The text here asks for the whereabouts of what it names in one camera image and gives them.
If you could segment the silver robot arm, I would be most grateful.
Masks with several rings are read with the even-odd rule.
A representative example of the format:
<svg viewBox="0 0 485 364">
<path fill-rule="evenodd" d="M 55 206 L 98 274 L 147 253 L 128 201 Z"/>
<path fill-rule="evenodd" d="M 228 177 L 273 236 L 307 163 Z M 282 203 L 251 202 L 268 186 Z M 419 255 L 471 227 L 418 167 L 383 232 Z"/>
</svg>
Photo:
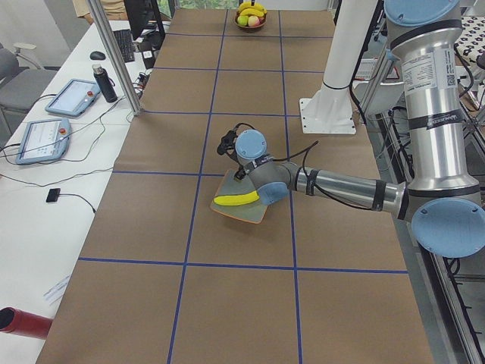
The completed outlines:
<svg viewBox="0 0 485 364">
<path fill-rule="evenodd" d="M 235 126 L 217 151 L 238 164 L 224 175 L 212 201 L 216 212 L 259 223 L 267 206 L 296 191 L 346 206 L 388 212 L 407 221 L 427 251 L 446 258 L 484 246 L 480 186 L 465 158 L 465 116 L 459 104 L 455 41 L 462 33 L 457 1 L 344 1 L 321 88 L 299 104 L 305 133 L 354 134 L 348 89 L 374 13 L 383 9 L 389 51 L 401 63 L 414 175 L 391 184 L 276 159 L 264 135 Z"/>
</svg>

